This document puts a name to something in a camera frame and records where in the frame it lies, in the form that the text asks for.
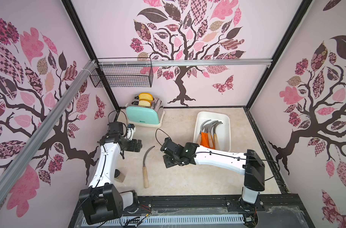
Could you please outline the orange handle sickle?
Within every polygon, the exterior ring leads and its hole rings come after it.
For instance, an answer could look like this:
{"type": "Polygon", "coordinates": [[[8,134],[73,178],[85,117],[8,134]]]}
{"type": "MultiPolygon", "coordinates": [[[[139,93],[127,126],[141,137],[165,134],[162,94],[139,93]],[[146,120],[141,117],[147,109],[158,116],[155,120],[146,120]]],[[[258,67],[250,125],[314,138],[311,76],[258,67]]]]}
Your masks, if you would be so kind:
{"type": "Polygon", "coordinates": [[[209,145],[208,145],[207,134],[206,134],[206,126],[209,123],[211,123],[211,121],[206,123],[205,126],[203,127],[203,130],[202,130],[202,133],[201,133],[201,143],[200,143],[200,145],[202,145],[204,147],[207,147],[207,148],[210,148],[209,145]]]}
{"type": "Polygon", "coordinates": [[[215,149],[214,139],[213,139],[211,133],[208,133],[208,142],[209,142],[209,147],[210,147],[211,149],[215,149]]]}
{"type": "Polygon", "coordinates": [[[206,126],[206,134],[207,134],[207,140],[208,140],[208,145],[210,148],[213,149],[213,139],[212,139],[212,129],[213,127],[215,126],[215,124],[217,123],[218,121],[212,121],[211,123],[207,124],[206,126]]]}

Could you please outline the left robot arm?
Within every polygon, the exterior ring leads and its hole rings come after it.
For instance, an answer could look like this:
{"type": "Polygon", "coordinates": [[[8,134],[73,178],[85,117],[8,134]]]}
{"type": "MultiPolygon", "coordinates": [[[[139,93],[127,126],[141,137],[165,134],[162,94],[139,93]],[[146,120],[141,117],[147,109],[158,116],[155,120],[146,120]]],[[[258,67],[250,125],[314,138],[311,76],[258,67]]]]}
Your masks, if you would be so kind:
{"type": "Polygon", "coordinates": [[[139,210],[136,191],[119,193],[114,182],[118,157],[124,152],[140,152],[142,141],[133,139],[133,124],[110,122],[107,133],[100,140],[100,159],[88,188],[80,191],[79,203],[88,225],[118,219],[123,213],[139,210]]]}

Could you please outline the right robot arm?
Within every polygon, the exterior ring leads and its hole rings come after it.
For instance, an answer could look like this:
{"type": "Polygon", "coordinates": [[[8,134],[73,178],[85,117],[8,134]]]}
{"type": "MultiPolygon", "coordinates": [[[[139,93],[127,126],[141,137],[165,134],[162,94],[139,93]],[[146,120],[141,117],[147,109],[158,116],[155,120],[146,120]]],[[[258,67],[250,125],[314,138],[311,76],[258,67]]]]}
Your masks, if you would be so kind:
{"type": "Polygon", "coordinates": [[[193,142],[181,146],[174,143],[170,137],[165,138],[160,146],[160,151],[164,153],[163,159],[166,168],[189,164],[210,165],[243,175],[244,181],[240,198],[242,205],[255,205],[259,193],[265,190],[265,182],[270,178],[265,178],[266,165],[264,162],[273,162],[278,165],[275,160],[261,159],[251,149],[245,153],[229,153],[193,142]]]}

